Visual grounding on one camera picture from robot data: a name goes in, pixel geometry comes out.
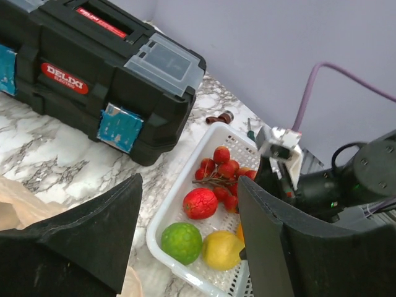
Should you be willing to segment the red fake apple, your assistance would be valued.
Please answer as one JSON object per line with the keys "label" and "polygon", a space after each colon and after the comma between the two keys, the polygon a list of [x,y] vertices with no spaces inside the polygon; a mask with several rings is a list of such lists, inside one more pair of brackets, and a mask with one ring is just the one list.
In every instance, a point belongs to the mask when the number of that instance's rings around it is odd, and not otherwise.
{"label": "red fake apple", "polygon": [[197,188],[190,191],[183,200],[183,210],[192,220],[211,217],[217,210],[218,200],[212,190]]}

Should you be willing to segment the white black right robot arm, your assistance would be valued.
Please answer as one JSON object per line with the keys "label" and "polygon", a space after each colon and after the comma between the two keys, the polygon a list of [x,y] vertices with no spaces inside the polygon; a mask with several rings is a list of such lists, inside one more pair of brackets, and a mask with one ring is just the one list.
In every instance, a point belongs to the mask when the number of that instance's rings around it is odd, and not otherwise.
{"label": "white black right robot arm", "polygon": [[394,296],[395,225],[339,226],[343,210],[395,197],[395,133],[358,143],[343,166],[300,177],[261,156],[238,180],[255,296]]}

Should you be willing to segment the translucent orange plastic bag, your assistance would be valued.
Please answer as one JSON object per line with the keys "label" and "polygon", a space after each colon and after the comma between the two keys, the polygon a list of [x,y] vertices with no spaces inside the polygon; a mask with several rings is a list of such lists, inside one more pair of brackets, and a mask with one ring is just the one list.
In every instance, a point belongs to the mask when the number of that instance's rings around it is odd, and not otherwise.
{"label": "translucent orange plastic bag", "polygon": [[67,210],[57,202],[43,202],[22,183],[1,176],[1,230],[24,229]]}

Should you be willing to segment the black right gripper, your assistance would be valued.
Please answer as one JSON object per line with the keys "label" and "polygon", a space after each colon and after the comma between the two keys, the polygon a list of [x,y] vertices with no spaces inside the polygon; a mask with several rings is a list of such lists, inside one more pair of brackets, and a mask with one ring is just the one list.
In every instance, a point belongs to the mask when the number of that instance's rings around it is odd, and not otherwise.
{"label": "black right gripper", "polygon": [[278,168],[261,156],[255,182],[238,181],[254,295],[394,296],[395,225],[330,224],[343,211],[331,171],[302,174],[295,189],[286,166]]}

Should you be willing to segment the yellow fake pear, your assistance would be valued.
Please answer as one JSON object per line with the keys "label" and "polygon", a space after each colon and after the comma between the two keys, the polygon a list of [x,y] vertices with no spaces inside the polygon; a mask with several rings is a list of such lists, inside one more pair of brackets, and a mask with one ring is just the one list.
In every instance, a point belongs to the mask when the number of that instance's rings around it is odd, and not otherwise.
{"label": "yellow fake pear", "polygon": [[211,269],[226,271],[241,262],[239,253],[244,243],[229,231],[214,231],[207,235],[202,245],[202,259]]}

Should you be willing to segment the red fake lychee bunch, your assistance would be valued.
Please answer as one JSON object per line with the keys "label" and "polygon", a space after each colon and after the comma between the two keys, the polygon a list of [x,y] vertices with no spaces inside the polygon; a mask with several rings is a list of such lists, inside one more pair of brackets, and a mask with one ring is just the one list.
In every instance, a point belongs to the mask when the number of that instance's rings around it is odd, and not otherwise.
{"label": "red fake lychee bunch", "polygon": [[212,158],[202,159],[192,182],[211,187],[217,200],[223,203],[228,212],[239,213],[238,178],[247,176],[254,180],[256,174],[257,171],[252,168],[240,167],[231,158],[228,147],[219,146]]}

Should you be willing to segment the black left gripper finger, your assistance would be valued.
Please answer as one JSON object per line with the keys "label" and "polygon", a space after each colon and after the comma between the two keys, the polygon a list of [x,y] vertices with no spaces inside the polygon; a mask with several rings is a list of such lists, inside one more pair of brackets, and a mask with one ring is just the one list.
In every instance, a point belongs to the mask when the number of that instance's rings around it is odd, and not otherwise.
{"label": "black left gripper finger", "polygon": [[135,174],[73,209],[1,232],[1,296],[117,296],[142,200]]}

